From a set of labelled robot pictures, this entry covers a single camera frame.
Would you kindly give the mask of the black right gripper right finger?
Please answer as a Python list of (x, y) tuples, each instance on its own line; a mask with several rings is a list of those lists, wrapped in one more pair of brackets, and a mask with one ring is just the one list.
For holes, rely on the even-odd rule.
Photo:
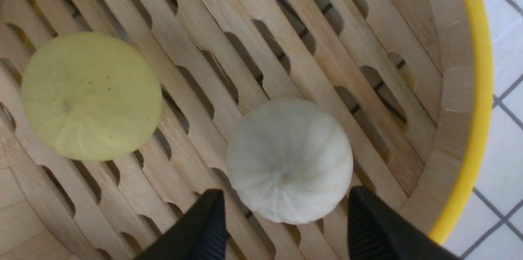
[(348, 255), (351, 260), (457, 260), (365, 186), (348, 195)]

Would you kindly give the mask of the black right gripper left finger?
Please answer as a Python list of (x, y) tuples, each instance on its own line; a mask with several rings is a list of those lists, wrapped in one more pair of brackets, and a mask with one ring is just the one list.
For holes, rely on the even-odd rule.
[(224, 192), (208, 189), (137, 260), (224, 260), (227, 229)]

